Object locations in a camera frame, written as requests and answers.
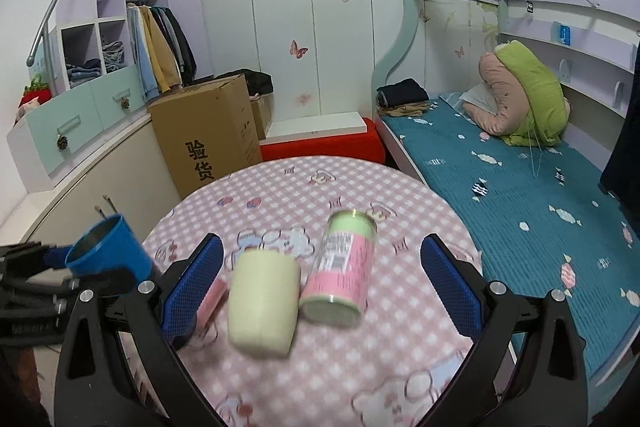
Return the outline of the beige low cabinet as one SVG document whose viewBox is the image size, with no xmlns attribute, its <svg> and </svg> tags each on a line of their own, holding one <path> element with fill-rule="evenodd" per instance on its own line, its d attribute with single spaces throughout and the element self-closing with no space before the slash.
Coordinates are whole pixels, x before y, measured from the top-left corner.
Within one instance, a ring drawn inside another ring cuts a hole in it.
<svg viewBox="0 0 640 427">
<path fill-rule="evenodd" d="M 1 225 L 1 242 L 70 244 L 104 216 L 125 216 L 137 239 L 180 202 L 148 113 L 135 113 L 46 173 L 25 121 L 9 133 L 27 195 Z"/>
</svg>

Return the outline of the folded dark clothes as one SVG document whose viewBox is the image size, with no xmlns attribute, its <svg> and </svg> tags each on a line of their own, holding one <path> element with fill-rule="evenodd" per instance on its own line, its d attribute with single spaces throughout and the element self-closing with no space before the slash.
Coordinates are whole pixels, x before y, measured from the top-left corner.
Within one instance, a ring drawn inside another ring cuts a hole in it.
<svg viewBox="0 0 640 427">
<path fill-rule="evenodd" d="M 383 116 L 420 116 L 428 109 L 430 98 L 413 78 L 388 84 L 376 90 L 376 107 Z"/>
</svg>

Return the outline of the white board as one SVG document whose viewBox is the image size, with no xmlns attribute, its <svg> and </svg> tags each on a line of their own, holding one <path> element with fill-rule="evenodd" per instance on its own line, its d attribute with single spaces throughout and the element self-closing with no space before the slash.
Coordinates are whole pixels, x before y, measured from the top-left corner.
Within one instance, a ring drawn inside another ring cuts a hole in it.
<svg viewBox="0 0 640 427">
<path fill-rule="evenodd" d="M 367 125 L 357 112 L 292 118 L 270 124 L 262 145 L 366 133 Z"/>
</svg>

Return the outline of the pink cup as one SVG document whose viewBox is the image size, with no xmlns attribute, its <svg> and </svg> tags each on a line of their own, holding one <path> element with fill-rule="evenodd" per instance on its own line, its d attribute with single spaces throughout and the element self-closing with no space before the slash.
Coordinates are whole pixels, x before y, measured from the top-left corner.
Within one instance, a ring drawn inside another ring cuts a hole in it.
<svg viewBox="0 0 640 427">
<path fill-rule="evenodd" d="M 208 323 L 214 316 L 222 299 L 224 299 L 224 296 L 227 294 L 227 288 L 227 283 L 221 279 L 214 280 L 212 285 L 210 285 L 209 290 L 198 307 L 198 312 L 196 312 L 195 332 L 197 334 L 204 334 L 207 331 Z"/>
</svg>

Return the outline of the white wardrobe doors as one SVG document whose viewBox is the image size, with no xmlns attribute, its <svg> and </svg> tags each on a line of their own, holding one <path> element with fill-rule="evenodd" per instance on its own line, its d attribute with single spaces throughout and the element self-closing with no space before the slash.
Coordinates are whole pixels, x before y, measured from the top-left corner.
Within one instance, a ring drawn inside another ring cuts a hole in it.
<svg viewBox="0 0 640 427">
<path fill-rule="evenodd" d="M 276 121 L 373 113 L 371 75 L 402 0 L 202 0 L 210 64 L 270 75 Z"/>
</svg>

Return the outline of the teal patterned bed mattress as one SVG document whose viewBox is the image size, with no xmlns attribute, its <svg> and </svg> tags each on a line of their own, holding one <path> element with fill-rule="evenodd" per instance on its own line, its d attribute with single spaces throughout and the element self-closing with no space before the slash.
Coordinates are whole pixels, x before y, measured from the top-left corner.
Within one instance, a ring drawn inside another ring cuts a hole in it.
<svg viewBox="0 0 640 427">
<path fill-rule="evenodd" d="M 522 295 L 561 291 L 589 378 L 611 373 L 639 329 L 639 239 L 599 170 L 566 144 L 510 146 L 442 100 L 382 121 L 468 229 L 485 277 Z"/>
</svg>

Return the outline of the hanging clothes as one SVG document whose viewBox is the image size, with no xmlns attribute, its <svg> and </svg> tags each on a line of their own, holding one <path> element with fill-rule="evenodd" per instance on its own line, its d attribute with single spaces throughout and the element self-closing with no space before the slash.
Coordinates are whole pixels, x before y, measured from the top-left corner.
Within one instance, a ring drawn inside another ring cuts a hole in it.
<svg viewBox="0 0 640 427">
<path fill-rule="evenodd" d="M 145 101 L 194 83 L 198 65 L 171 9 L 128 3 L 127 22 Z"/>
</svg>

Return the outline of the pink checkered tablecloth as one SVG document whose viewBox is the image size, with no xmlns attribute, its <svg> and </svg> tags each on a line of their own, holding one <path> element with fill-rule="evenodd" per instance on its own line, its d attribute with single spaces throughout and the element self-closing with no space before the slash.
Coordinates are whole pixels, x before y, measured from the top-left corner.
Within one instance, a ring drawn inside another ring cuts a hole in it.
<svg viewBox="0 0 640 427">
<path fill-rule="evenodd" d="M 143 246 L 167 269 L 209 233 L 224 244 L 221 280 L 247 251 L 277 251 L 302 271 L 288 355 L 236 350 L 224 311 L 180 353 L 229 426 L 415 426 L 470 350 L 420 247 L 435 234 L 462 261 L 482 255 L 454 210 L 397 170 L 345 157 L 266 161 L 183 199 Z"/>
</svg>

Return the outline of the cream yellow cup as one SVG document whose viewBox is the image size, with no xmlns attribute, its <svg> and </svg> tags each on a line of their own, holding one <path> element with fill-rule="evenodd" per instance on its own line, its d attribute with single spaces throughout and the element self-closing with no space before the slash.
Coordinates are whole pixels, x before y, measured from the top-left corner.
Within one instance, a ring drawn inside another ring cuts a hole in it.
<svg viewBox="0 0 640 427">
<path fill-rule="evenodd" d="M 244 251 L 228 299 L 230 345 L 253 358 L 285 358 L 295 334 L 300 266 L 279 251 Z"/>
</svg>

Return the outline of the pink green tin can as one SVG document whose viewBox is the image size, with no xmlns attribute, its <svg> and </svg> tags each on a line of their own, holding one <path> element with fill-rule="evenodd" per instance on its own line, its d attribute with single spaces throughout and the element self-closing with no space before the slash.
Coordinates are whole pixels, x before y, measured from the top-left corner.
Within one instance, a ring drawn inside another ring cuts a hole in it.
<svg viewBox="0 0 640 427">
<path fill-rule="evenodd" d="M 357 209 L 332 213 L 300 294 L 299 310 L 311 323 L 350 329 L 367 306 L 378 227 Z"/>
</svg>

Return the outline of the brown cardboard box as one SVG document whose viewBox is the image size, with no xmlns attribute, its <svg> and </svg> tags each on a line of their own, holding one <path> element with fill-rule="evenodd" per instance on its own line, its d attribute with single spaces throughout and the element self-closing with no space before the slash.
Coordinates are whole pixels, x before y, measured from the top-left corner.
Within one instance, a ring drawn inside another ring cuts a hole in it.
<svg viewBox="0 0 640 427">
<path fill-rule="evenodd" d="M 149 113 L 181 197 L 262 162 L 242 75 L 203 82 L 162 96 L 149 106 Z"/>
</svg>

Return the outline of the red storage box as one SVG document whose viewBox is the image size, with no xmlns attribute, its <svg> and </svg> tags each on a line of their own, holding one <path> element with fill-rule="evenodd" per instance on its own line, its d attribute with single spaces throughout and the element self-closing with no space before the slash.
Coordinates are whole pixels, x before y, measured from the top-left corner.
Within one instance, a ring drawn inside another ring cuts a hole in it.
<svg viewBox="0 0 640 427">
<path fill-rule="evenodd" d="M 260 147 L 263 161 L 303 156 L 338 156 L 361 159 L 383 165 L 386 150 L 374 122 L 364 118 L 366 131 L 362 133 L 324 136 L 295 140 Z"/>
</svg>

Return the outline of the white pillow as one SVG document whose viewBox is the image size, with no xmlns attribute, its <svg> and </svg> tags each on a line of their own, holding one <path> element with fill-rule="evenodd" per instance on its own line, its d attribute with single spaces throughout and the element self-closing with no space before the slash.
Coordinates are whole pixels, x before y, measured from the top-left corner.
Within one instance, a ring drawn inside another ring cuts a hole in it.
<svg viewBox="0 0 640 427">
<path fill-rule="evenodd" d="M 479 83 L 463 92 L 458 98 L 457 108 L 468 116 L 478 110 L 488 113 L 490 116 L 498 115 L 497 101 L 486 83 Z"/>
</svg>

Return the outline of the small blue box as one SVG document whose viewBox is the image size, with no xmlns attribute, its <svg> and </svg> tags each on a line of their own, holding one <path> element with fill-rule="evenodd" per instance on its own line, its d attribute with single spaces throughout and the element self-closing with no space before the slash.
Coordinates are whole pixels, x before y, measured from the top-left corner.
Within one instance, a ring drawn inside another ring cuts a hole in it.
<svg viewBox="0 0 640 427">
<path fill-rule="evenodd" d="M 558 27 L 558 41 L 562 46 L 572 45 L 572 30 L 570 26 L 560 25 Z"/>
</svg>

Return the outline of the pink green rolled quilt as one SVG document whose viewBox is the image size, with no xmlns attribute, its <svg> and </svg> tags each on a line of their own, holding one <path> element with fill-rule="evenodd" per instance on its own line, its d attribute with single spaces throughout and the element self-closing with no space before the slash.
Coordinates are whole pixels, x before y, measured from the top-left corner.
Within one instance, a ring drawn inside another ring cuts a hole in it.
<svg viewBox="0 0 640 427">
<path fill-rule="evenodd" d="M 472 121 L 510 146 L 555 147 L 568 125 L 570 103 L 558 78 L 518 40 L 500 44 L 478 62 L 481 83 L 494 94 L 498 115 L 478 110 Z"/>
</svg>

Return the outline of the mint drawer unit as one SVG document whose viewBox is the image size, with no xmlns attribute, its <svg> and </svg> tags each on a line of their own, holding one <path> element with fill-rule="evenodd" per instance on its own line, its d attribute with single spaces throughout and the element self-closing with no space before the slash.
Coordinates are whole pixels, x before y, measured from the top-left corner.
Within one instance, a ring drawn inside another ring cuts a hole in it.
<svg viewBox="0 0 640 427">
<path fill-rule="evenodd" d="M 26 191 L 52 190 L 81 161 L 144 114 L 141 81 L 134 66 L 86 82 L 31 110 L 6 136 Z"/>
</svg>

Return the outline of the blue metal cup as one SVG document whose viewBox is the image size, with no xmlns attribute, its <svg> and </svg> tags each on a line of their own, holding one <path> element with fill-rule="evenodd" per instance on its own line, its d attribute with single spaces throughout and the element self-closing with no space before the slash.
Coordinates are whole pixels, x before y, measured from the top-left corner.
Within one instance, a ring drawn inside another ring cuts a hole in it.
<svg viewBox="0 0 640 427">
<path fill-rule="evenodd" d="M 103 219 L 70 246 L 51 247 L 44 256 L 51 269 L 69 269 L 76 277 L 127 269 L 136 283 L 152 277 L 153 262 L 122 215 Z"/>
</svg>

